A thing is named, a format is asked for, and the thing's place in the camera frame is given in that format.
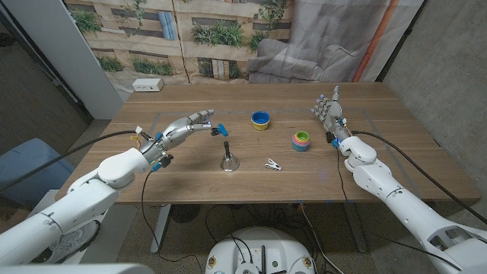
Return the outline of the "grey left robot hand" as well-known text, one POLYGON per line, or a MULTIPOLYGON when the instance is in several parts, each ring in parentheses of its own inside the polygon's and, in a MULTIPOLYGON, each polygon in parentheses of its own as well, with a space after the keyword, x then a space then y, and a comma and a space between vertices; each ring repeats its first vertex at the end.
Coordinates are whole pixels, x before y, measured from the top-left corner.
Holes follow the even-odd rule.
POLYGON ((149 140, 139 151, 149 164, 162 159, 163 154, 186 141, 186 138, 194 132, 209 130, 212 126, 209 122, 214 110, 202 110, 189 117, 183 117, 172 122, 159 137, 149 140))

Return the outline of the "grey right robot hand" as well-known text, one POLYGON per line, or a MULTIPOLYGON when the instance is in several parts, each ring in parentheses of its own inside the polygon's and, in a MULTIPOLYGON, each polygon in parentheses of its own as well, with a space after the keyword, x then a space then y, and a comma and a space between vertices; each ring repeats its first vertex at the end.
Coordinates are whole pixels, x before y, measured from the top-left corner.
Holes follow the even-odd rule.
POLYGON ((334 87, 330 99, 321 94, 316 102, 317 104, 311 109, 311 112, 321 121, 326 132, 332 134, 338 143, 352 135, 345 126, 345 118, 339 103, 338 85, 334 87))

